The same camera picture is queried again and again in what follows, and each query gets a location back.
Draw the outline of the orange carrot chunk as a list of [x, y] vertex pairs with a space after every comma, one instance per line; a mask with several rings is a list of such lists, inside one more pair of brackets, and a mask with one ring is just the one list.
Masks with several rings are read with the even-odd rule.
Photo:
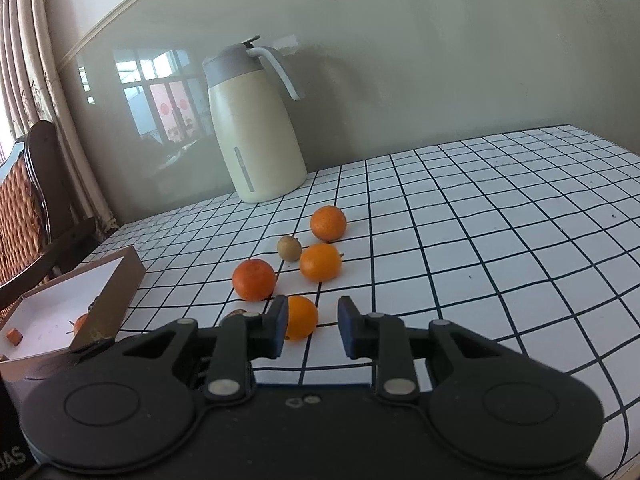
[[23, 339], [23, 335], [22, 333], [17, 330], [16, 328], [11, 328], [10, 330], [8, 330], [8, 332], [6, 333], [6, 339], [14, 345], [14, 347], [17, 347], [22, 339]]

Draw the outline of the large dark orange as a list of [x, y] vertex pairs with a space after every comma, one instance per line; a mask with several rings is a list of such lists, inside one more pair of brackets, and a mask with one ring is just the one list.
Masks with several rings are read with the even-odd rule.
[[248, 259], [234, 269], [231, 281], [234, 291], [241, 299], [260, 301], [273, 293], [277, 277], [268, 262], [262, 259]]

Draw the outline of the small yellow-brown kiwi fruit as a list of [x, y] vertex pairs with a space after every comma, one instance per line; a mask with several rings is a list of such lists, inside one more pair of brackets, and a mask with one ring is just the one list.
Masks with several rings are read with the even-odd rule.
[[303, 247], [299, 240], [292, 235], [285, 235], [277, 242], [277, 253], [285, 262], [296, 262], [302, 254]]

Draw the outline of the brown cardboard box tray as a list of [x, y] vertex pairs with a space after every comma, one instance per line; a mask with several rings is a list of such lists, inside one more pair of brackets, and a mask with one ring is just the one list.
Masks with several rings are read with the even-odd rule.
[[[37, 367], [47, 360], [114, 337], [144, 276], [138, 253], [128, 246], [26, 292], [1, 322], [1, 377], [39, 376]], [[74, 335], [84, 313], [89, 316]], [[6, 339], [11, 328], [23, 335], [17, 347]]]

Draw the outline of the checkered white tablecloth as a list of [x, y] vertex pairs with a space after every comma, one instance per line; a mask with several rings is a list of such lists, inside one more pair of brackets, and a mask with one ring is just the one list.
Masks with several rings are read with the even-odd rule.
[[[329, 243], [309, 227], [326, 205], [347, 219]], [[333, 245], [340, 274], [305, 278], [299, 260], [277, 253], [285, 235], [303, 250]], [[280, 292], [317, 305], [319, 325], [280, 361], [260, 363], [260, 379], [309, 386], [370, 374], [338, 350], [343, 295], [412, 326], [450, 318], [596, 390], [605, 424], [590, 463], [609, 479], [638, 477], [639, 159], [607, 140], [561, 126], [352, 162], [263, 205], [223, 195], [126, 224], [98, 255], [126, 246], [148, 270], [126, 336], [186, 315], [221, 320], [241, 305], [233, 268], [261, 258]]]

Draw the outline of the wooden sofa with cushions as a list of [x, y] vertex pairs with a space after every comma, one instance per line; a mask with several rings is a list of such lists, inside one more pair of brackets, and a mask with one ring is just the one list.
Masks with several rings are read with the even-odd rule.
[[1, 163], [1, 316], [33, 288], [75, 269], [99, 245], [53, 124], [40, 120]]

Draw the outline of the cream thermos jug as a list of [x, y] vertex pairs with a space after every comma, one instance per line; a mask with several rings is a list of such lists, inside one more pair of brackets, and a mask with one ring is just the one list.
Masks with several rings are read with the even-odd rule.
[[209, 111], [224, 163], [239, 198], [274, 200], [301, 186], [307, 168], [290, 115], [265, 66], [294, 101], [305, 96], [284, 56], [256, 44], [259, 36], [232, 44], [203, 61]]

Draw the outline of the beige curtain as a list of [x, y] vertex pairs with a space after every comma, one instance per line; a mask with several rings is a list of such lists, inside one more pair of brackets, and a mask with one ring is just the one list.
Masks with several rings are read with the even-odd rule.
[[44, 0], [1, 0], [1, 99], [14, 136], [40, 120], [55, 125], [78, 214], [96, 219], [99, 236], [115, 232], [58, 76]]

